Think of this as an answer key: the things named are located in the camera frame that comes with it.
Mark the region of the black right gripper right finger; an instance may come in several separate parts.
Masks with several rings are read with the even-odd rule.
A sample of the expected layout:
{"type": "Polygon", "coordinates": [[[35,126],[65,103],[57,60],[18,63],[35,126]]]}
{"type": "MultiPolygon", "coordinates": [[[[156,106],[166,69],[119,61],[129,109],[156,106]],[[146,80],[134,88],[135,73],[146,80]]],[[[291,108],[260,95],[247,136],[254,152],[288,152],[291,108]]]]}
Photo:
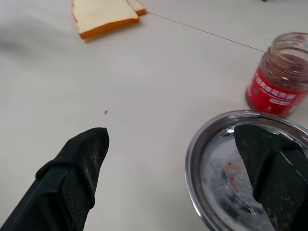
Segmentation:
{"type": "Polygon", "coordinates": [[[277,231],[308,229],[308,159],[295,141],[256,125],[234,129],[253,198],[277,231]]]}

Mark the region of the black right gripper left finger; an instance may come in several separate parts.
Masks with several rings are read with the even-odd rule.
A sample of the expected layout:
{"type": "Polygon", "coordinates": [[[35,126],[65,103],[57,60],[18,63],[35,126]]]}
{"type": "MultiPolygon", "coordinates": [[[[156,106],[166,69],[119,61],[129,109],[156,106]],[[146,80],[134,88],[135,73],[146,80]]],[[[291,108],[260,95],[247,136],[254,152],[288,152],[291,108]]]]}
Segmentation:
{"type": "Polygon", "coordinates": [[[2,231],[82,231],[95,205],[107,128],[91,128],[69,139],[43,165],[1,227],[2,231]]]}

